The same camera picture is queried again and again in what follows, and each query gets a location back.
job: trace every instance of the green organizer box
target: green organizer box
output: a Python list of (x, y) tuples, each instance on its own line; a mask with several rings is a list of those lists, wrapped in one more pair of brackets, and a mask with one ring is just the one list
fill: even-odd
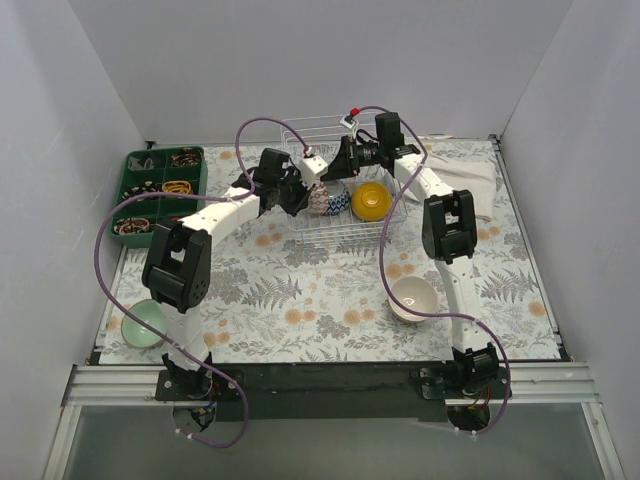
[[(199, 165), (191, 167), (172, 167), (171, 156), (183, 150), (191, 148), (200, 152), (202, 161)], [(136, 159), (144, 163), (150, 158), (154, 168), (148, 170), (130, 170), (129, 160)], [(191, 183), (193, 191), (198, 195), (205, 195), (207, 191), (207, 162), (204, 159), (202, 147), (178, 147), (178, 148), (154, 148), (153, 150), (137, 150), (127, 155), (122, 169), (122, 179), (116, 197), (116, 204), (121, 203), (122, 195), (128, 189), (140, 185), (146, 181), (152, 181), (160, 191), (164, 182), (171, 180), (186, 180)], [(175, 198), (160, 198), (133, 202), (111, 221), (109, 232), (111, 237), (129, 248), (149, 248), (153, 231), (148, 233), (132, 233), (118, 235), (114, 232), (114, 225), (121, 218), (146, 218), (154, 224), (164, 218), (186, 217), (204, 207), (201, 200), (183, 200)]]

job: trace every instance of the cloth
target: cloth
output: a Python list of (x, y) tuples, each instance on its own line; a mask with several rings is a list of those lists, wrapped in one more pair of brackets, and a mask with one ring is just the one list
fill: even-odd
[[(496, 169), (492, 163), (444, 161), (430, 154), (427, 158), (427, 166), (454, 190), (469, 190), (471, 192), (476, 217), (487, 220), (493, 218), (493, 202), (496, 198)], [(410, 200), (417, 201), (409, 190), (404, 195)]]

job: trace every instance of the gray wall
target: gray wall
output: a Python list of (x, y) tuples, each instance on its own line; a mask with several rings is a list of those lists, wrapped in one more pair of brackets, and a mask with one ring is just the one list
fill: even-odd
[(166, 143), (371, 103), (422, 133), (501, 133), (571, 0), (70, 3), (143, 137)]
[(98, 223), (142, 142), (66, 0), (0, 2), (0, 32), (0, 478), (32, 479), (105, 304)]
[(570, 352), (590, 362), (640, 478), (640, 3), (576, 0), (504, 134), (507, 168)]

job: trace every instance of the light green bowl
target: light green bowl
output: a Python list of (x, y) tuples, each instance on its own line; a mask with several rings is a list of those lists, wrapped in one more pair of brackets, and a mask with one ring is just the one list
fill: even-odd
[[(164, 334), (167, 333), (167, 320), (155, 300), (142, 300), (131, 307), (129, 311), (153, 328), (160, 330)], [(138, 325), (126, 315), (122, 320), (120, 330), (124, 341), (133, 348), (152, 348), (163, 342), (155, 333), (142, 325)]]

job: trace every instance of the white wire dish rack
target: white wire dish rack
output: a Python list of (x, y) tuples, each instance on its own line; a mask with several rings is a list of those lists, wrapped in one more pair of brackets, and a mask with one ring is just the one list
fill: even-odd
[[(327, 162), (331, 162), (339, 148), (340, 137), (349, 134), (349, 130), (340, 124), (342, 116), (307, 117), (287, 119), (291, 125), (304, 138), (314, 153), (321, 155)], [(374, 115), (361, 113), (358, 115), (359, 128), (364, 128), (375, 135)], [(281, 129), (282, 148), (291, 153), (292, 157), (302, 156), (302, 146), (298, 139), (288, 130)], [(355, 178), (341, 180), (353, 194), (355, 189), (366, 182), (382, 183), (395, 197), (400, 190), (398, 182), (391, 177), (382, 167), (365, 167)], [(404, 198), (400, 199), (398, 206), (391, 217), (387, 236), (407, 219), (407, 206)], [(323, 247), (346, 247), (351, 244), (373, 244), (380, 240), (384, 220), (378, 222), (365, 222), (356, 217), (351, 208), (339, 215), (319, 215), (303, 210), (295, 217), (289, 217), (289, 228), (298, 244)]]

